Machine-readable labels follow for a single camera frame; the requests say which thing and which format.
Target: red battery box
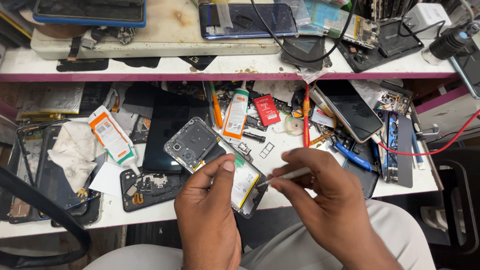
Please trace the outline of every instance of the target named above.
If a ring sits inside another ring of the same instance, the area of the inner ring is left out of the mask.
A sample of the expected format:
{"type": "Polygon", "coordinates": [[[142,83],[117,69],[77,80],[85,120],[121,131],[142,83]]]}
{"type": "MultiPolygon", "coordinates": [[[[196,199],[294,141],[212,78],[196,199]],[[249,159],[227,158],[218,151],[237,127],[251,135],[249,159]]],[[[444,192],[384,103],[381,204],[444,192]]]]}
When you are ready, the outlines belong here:
{"type": "Polygon", "coordinates": [[[262,120],[262,125],[268,126],[280,122],[280,115],[278,115],[270,94],[256,98],[253,101],[255,102],[255,107],[260,115],[260,120],[262,120]]]}

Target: hand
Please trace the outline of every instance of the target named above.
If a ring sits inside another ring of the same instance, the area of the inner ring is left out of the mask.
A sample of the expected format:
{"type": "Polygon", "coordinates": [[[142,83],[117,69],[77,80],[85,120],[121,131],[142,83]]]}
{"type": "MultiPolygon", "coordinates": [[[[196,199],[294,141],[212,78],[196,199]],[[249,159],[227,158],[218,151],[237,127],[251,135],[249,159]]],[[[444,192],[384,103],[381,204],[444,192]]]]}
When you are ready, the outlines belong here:
{"type": "Polygon", "coordinates": [[[185,270],[233,270],[240,265],[241,240],[230,202],[234,161],[228,154],[207,163],[175,199],[185,270]]]}
{"type": "Polygon", "coordinates": [[[282,159],[288,164],[273,170],[270,184],[290,200],[321,247],[349,270],[400,269],[370,224],[360,180],[354,174],[321,150],[298,148],[283,153],[282,159]],[[276,178],[303,167],[312,173],[291,181],[276,178]],[[312,198],[305,188],[317,196],[312,198]]]}

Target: right hand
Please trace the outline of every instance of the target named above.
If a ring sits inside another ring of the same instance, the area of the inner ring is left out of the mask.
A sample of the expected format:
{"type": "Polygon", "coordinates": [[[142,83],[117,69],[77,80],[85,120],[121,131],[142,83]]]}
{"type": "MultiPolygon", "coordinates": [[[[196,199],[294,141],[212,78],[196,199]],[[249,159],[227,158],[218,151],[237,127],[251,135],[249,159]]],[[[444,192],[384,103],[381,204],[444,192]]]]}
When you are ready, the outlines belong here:
{"type": "Polygon", "coordinates": [[[273,170],[270,184],[289,199],[315,242],[347,269],[356,269],[359,260],[376,261],[371,257],[380,254],[392,259],[370,224],[360,180],[353,173],[344,170],[329,152],[312,148],[285,152],[282,159],[288,164],[273,170]],[[303,167],[312,172],[292,180],[278,178],[303,167]],[[305,188],[317,196],[312,198],[305,188]]]}

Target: tube cap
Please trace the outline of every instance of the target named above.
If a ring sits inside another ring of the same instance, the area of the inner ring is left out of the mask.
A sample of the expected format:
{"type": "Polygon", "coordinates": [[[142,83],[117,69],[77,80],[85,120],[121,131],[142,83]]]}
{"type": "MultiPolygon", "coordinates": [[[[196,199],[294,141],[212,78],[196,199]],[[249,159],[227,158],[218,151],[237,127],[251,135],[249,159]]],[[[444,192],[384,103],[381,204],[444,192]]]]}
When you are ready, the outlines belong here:
{"type": "Polygon", "coordinates": [[[132,169],[136,175],[140,175],[140,170],[137,168],[137,164],[135,163],[130,164],[130,169],[132,169]]]}

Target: white trousers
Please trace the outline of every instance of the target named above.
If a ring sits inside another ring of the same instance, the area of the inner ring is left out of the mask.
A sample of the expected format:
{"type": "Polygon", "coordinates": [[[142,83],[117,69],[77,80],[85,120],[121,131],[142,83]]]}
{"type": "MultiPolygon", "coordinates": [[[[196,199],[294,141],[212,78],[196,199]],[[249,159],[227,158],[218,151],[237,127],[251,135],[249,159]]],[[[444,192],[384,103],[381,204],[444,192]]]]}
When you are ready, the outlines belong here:
{"type": "MultiPolygon", "coordinates": [[[[418,223],[403,209],[366,201],[373,229],[404,270],[435,270],[427,240],[418,223]]],[[[85,270],[180,270],[183,252],[158,245],[131,245],[93,261],[85,270]]],[[[246,253],[239,270],[342,270],[342,264],[320,247],[302,223],[246,253]]]]}

